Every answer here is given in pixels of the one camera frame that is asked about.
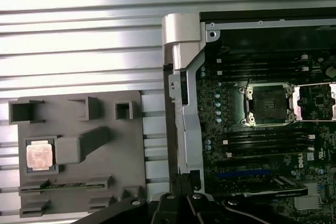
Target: screw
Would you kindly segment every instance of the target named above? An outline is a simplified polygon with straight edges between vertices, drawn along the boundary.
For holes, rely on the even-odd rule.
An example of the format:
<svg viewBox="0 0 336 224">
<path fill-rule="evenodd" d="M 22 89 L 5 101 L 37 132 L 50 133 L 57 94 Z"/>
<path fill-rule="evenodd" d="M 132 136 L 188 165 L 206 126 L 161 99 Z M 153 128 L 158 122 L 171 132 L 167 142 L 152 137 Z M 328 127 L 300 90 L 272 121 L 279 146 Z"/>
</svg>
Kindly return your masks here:
<svg viewBox="0 0 336 224">
<path fill-rule="evenodd" d="M 134 206 L 138 206 L 140 204 L 141 204 L 141 202 L 139 200 L 132 201 L 132 205 L 134 205 Z"/>
<path fill-rule="evenodd" d="M 228 204 L 231 205 L 231 206 L 237 206 L 239 204 L 239 201 L 235 200 L 235 199 L 230 199 L 228 201 Z"/>
<path fill-rule="evenodd" d="M 202 195 L 201 194 L 194 194 L 193 199 L 201 199 Z"/>
</svg>

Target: black pcie slot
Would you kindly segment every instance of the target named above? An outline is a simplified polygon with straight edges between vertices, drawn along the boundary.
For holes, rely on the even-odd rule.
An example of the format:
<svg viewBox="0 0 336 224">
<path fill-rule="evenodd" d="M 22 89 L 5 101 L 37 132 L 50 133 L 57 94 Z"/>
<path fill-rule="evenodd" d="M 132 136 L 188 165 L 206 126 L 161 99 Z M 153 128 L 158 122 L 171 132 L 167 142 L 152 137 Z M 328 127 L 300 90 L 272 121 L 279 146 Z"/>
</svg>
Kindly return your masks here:
<svg viewBox="0 0 336 224">
<path fill-rule="evenodd" d="M 249 150 L 249 151 L 235 151 L 232 152 L 232 157 L 256 157 L 256 156 L 272 156 L 294 153 L 309 152 L 306 147 L 286 147 L 281 149 L 265 149 L 265 150 Z"/>
<path fill-rule="evenodd" d="M 309 131 L 307 128 L 291 128 L 273 130 L 273 131 L 242 131 L 242 132 L 229 132 L 226 134 L 226 138 L 237 138 L 237 137 L 271 137 L 271 136 L 307 136 Z"/>
<path fill-rule="evenodd" d="M 236 69 L 270 69 L 270 68 L 300 68 L 305 66 L 305 62 L 237 62 L 237 63 L 229 63 L 226 61 L 222 61 L 222 63 L 218 63 L 216 68 L 218 70 L 225 70 L 226 68 L 236 68 Z"/>
<path fill-rule="evenodd" d="M 298 141 L 307 141 L 308 137 L 306 136 L 260 136 L 260 137 L 242 137 L 242 138 L 229 138 L 229 145 L 237 144 L 248 144 L 248 143 L 273 143 L 273 142 L 282 142 L 282 143 L 292 143 Z"/>
<path fill-rule="evenodd" d="M 280 150 L 280 149 L 286 149 L 286 148 L 297 148 L 297 147 L 305 147 L 308 148 L 309 145 L 305 143 L 298 143 L 298 144 L 289 144 L 289 145 L 239 145 L 239 146 L 230 146 L 227 148 L 230 152 L 236 152 L 236 151 L 248 151 L 248 150 L 265 150 L 265 149 L 274 149 L 274 150 Z"/>
<path fill-rule="evenodd" d="M 292 148 L 298 146 L 305 146 L 308 148 L 310 145 L 301 142 L 301 143 L 286 143 L 286 144 L 246 144 L 246 145 L 236 145 L 236 146 L 224 146 L 223 149 L 228 152 L 235 152 L 238 150 L 256 150 L 256 149 L 280 149 L 280 148 Z"/>
<path fill-rule="evenodd" d="M 253 165 L 267 165 L 269 160 L 267 158 L 240 158 L 228 159 L 225 161 L 217 161 L 217 167 L 240 167 L 240 166 L 253 166 Z"/>
<path fill-rule="evenodd" d="M 254 80 L 260 80 L 260 79 L 265 79 L 267 77 L 268 80 L 273 80 L 273 79 L 290 79 L 290 78 L 298 78 L 299 76 L 302 76 L 302 74 L 305 74 L 307 72 L 283 72 L 283 73 L 263 73 L 263 74 L 251 74 L 251 73 L 244 73 L 244 74 L 239 74 L 239 75 L 221 75 L 221 79 L 223 81 L 229 81 L 229 80 L 249 80 L 249 79 L 254 79 Z"/>
</svg>

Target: shiny metal surface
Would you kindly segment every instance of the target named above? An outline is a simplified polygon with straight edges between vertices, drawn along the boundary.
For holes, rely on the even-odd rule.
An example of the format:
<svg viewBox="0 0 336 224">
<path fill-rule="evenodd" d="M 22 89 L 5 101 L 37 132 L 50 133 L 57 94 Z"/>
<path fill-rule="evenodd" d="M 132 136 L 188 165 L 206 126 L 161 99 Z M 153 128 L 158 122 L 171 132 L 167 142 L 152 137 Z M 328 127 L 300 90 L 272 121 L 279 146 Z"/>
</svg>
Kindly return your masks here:
<svg viewBox="0 0 336 224">
<path fill-rule="evenodd" d="M 161 19 L 170 13 L 336 6 L 336 0 L 0 0 L 0 223 L 70 223 L 87 213 L 19 219 L 17 127 L 8 100 L 141 90 L 148 192 L 168 191 Z M 159 170 L 161 178 L 155 176 Z"/>
<path fill-rule="evenodd" d="M 162 20 L 163 62 L 185 69 L 205 47 L 205 24 L 198 13 L 175 13 Z"/>
</svg>

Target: capacitor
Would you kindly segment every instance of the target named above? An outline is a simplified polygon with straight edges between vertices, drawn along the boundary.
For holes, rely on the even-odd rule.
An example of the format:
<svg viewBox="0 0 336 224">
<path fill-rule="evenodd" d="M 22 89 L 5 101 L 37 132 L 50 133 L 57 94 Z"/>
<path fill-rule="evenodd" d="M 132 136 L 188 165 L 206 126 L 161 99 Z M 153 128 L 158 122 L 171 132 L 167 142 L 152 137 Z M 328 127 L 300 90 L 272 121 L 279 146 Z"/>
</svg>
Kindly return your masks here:
<svg viewBox="0 0 336 224">
<path fill-rule="evenodd" d="M 204 144 L 205 144 L 205 145 L 210 145 L 210 144 L 211 144 L 211 140 L 209 140 L 209 139 L 205 140 L 205 141 L 204 141 Z"/>
<path fill-rule="evenodd" d="M 315 172 L 318 174 L 318 175 L 322 175 L 324 174 L 324 170 L 322 168 L 316 168 L 315 169 Z"/>
</svg>

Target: silver metal bracket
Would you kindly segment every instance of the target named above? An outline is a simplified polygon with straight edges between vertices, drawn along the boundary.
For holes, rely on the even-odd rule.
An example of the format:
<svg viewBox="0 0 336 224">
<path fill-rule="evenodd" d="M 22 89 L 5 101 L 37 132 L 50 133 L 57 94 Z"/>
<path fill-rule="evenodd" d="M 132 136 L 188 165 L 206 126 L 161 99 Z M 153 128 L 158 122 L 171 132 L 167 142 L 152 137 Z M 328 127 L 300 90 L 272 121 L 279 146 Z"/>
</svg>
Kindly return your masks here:
<svg viewBox="0 0 336 224">
<path fill-rule="evenodd" d="M 329 85 L 330 86 L 330 95 L 333 99 L 336 100 L 336 82 L 326 82 L 326 83 L 313 83 L 313 84 L 303 84 L 295 86 L 291 103 L 290 105 L 293 108 L 294 114 L 296 116 L 296 120 L 299 122 L 336 122 L 336 105 L 332 106 L 332 118 L 329 120 L 305 120 L 302 118 L 301 114 L 301 107 L 298 105 L 298 101 L 301 99 L 300 97 L 300 88 L 301 87 L 311 87 L 311 86 L 318 86 L 318 85 Z"/>
<path fill-rule="evenodd" d="M 186 69 L 205 47 L 205 23 L 198 13 L 176 13 L 162 20 L 163 62 Z"/>
</svg>

